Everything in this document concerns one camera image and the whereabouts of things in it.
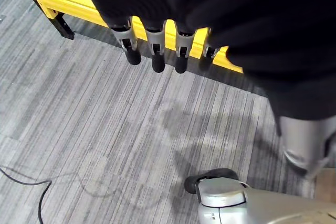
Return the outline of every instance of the black cloth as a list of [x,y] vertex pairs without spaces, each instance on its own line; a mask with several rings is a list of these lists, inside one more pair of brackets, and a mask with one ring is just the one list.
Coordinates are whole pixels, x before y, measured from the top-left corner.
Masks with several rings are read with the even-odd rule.
[[213,47],[267,93],[277,115],[336,114],[335,0],[92,0],[109,24],[123,16],[210,27]]

